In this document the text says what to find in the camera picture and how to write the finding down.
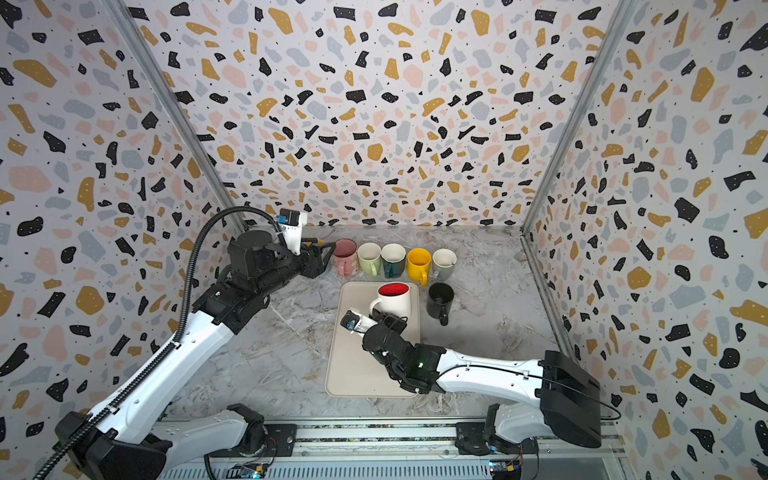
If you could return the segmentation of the pink patterned mug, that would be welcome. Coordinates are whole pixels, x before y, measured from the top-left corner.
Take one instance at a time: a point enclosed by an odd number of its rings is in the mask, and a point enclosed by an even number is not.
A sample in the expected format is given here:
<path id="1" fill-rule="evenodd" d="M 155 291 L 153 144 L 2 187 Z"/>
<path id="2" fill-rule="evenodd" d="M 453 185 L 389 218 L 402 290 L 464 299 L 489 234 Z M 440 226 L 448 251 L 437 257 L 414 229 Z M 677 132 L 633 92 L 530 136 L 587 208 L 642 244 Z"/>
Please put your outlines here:
<path id="1" fill-rule="evenodd" d="M 336 241 L 333 258 L 338 274 L 342 278 L 354 276 L 358 269 L 357 244 L 355 241 L 342 238 Z"/>

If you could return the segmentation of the white mug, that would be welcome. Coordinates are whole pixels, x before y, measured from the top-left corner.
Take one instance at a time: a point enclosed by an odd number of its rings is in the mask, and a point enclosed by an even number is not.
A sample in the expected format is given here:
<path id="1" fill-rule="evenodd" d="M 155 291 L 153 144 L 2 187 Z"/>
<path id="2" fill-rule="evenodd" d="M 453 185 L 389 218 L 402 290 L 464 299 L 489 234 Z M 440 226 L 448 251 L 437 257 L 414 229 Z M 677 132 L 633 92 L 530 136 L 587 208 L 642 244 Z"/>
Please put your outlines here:
<path id="1" fill-rule="evenodd" d="M 411 317 L 411 289 L 404 282 L 390 282 L 377 289 L 376 297 L 369 306 L 371 314 L 391 314 L 408 320 Z"/>

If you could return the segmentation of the light green mug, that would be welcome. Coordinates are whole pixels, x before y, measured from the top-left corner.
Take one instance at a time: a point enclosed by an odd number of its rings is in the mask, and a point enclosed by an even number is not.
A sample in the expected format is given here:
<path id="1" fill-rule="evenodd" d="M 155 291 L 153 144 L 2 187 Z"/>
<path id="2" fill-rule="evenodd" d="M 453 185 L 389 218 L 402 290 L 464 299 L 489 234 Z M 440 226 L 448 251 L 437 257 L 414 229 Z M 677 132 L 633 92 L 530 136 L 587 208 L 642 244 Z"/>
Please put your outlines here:
<path id="1" fill-rule="evenodd" d="M 381 273 L 381 252 L 381 247 L 373 242 L 367 242 L 358 246 L 358 265 L 366 277 L 376 278 Z"/>

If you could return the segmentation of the black mug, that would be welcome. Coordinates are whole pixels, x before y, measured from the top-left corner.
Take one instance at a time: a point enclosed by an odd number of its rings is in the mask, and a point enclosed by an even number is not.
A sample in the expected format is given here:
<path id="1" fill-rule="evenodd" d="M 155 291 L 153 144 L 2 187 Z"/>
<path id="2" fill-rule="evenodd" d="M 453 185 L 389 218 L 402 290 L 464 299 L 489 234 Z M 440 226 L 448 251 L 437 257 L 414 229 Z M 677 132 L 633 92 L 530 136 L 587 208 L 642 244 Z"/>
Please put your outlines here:
<path id="1" fill-rule="evenodd" d="M 427 313 L 430 317 L 437 319 L 441 326 L 447 326 L 449 323 L 454 296 L 453 288 L 442 282 L 434 283 L 428 290 Z"/>

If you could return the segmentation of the dark green mug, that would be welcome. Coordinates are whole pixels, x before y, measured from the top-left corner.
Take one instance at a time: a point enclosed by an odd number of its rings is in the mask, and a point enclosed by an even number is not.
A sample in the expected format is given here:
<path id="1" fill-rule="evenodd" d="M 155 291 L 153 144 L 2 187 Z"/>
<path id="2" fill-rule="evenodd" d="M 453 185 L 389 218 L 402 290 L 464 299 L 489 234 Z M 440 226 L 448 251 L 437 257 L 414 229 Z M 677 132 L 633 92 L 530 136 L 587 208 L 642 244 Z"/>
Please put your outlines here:
<path id="1" fill-rule="evenodd" d="M 399 278 L 406 268 L 406 249 L 398 243 L 386 244 L 381 249 L 383 274 L 386 279 Z"/>

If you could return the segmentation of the yellow mug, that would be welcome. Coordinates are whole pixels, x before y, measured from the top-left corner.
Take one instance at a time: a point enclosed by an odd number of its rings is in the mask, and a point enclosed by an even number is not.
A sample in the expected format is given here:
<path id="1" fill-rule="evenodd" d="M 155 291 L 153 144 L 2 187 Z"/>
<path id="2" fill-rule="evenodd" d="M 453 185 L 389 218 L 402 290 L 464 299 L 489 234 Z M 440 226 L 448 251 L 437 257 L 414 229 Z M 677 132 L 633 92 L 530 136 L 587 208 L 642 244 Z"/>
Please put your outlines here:
<path id="1" fill-rule="evenodd" d="M 407 254 L 407 275 L 410 280 L 426 286 L 431 268 L 431 254 L 423 248 L 411 249 Z"/>

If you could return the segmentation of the grey mug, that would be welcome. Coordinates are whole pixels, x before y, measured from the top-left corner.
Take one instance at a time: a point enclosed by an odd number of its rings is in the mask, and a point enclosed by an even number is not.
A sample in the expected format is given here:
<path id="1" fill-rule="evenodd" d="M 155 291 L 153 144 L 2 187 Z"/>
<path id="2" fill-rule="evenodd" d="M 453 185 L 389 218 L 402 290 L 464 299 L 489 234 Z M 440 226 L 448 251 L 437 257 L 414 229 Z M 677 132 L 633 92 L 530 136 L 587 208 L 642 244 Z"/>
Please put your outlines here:
<path id="1" fill-rule="evenodd" d="M 436 281 L 445 282 L 452 274 L 458 261 L 456 253 L 447 248 L 432 254 L 432 273 Z"/>

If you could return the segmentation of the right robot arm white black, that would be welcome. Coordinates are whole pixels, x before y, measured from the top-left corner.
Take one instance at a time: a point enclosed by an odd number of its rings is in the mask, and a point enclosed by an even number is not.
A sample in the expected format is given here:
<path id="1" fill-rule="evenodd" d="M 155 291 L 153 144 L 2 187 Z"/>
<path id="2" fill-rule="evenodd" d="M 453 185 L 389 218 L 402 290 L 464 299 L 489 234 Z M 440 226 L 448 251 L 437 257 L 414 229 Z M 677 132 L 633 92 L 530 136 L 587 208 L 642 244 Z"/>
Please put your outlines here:
<path id="1" fill-rule="evenodd" d="M 505 399 L 488 408 L 483 441 L 503 452 L 523 441 L 553 435 L 578 447 L 602 446 L 600 384 L 566 355 L 547 350 L 542 359 L 506 361 L 476 357 L 422 343 L 401 333 L 405 321 L 374 320 L 354 309 L 340 325 L 362 338 L 362 348 L 407 392 L 476 393 Z"/>

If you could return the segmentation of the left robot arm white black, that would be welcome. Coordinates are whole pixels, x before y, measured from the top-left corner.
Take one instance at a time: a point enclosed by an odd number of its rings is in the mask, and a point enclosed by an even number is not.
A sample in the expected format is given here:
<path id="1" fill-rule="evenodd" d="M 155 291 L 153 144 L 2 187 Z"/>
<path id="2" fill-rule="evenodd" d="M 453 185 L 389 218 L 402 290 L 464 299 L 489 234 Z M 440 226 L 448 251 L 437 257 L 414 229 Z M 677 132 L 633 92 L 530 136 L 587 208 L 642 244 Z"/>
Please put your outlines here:
<path id="1" fill-rule="evenodd" d="M 297 276 L 324 273 L 335 247 L 296 238 L 287 248 L 261 230 L 232 240 L 229 265 L 194 302 L 186 324 L 89 414 L 70 412 L 59 422 L 61 451 L 90 479 L 156 479 L 217 451 L 266 453 L 273 444 L 263 416 L 240 403 L 176 426 L 161 427 L 158 420 L 199 368 L 269 306 L 273 293 Z"/>

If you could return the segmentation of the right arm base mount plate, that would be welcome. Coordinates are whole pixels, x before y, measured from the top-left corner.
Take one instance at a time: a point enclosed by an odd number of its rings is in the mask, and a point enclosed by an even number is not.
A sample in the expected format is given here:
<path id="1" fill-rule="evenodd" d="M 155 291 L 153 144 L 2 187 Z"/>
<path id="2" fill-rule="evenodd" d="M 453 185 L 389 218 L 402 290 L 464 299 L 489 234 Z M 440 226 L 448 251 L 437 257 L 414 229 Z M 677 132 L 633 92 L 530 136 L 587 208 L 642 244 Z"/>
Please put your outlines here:
<path id="1" fill-rule="evenodd" d="M 512 455 L 536 454 L 539 452 L 538 443 L 534 439 L 525 439 L 521 443 L 511 443 L 495 434 L 486 432 L 483 422 L 458 422 L 455 424 L 456 439 L 454 442 L 462 455 L 487 456 L 492 454 Z"/>

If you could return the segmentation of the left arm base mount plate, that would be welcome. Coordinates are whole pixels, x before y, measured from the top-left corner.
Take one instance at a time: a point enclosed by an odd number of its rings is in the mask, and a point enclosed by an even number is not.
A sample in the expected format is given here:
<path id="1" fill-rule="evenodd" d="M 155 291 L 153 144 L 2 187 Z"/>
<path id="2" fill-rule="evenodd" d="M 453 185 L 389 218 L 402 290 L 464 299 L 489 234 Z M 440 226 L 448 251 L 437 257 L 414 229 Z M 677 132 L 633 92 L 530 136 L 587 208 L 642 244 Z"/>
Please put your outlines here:
<path id="1" fill-rule="evenodd" d="M 297 424 L 258 424 L 246 428 L 243 439 L 230 449 L 214 451 L 213 458 L 263 460 L 290 457 L 297 437 Z"/>

